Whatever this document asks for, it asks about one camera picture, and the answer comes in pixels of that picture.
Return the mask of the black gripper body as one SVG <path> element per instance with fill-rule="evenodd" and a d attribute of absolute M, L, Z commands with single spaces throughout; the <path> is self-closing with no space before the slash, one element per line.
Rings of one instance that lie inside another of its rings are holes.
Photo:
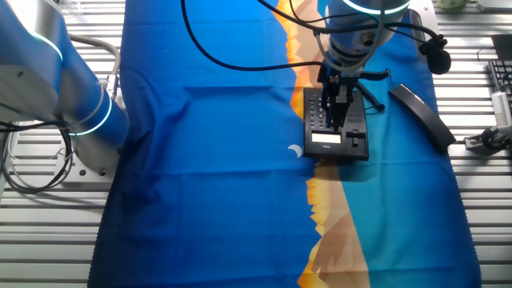
<path fill-rule="evenodd" d="M 326 60 L 323 60 L 318 72 L 318 82 L 322 84 L 321 104 L 349 105 L 353 102 L 352 91 L 356 87 L 358 76 L 343 76 L 340 71 L 333 68 Z"/>

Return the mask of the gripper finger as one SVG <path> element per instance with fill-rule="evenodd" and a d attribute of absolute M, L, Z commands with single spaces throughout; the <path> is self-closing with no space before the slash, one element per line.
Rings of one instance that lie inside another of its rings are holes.
<path fill-rule="evenodd" d="M 337 127 L 334 123 L 335 104 L 336 100 L 334 96 L 330 96 L 329 94 L 322 95 L 322 108 L 326 112 L 326 127 L 329 129 L 335 129 Z"/>
<path fill-rule="evenodd" d="M 336 98 L 336 131 L 343 128 L 348 109 L 352 102 L 352 89 L 349 86 L 340 86 L 340 90 Z"/>

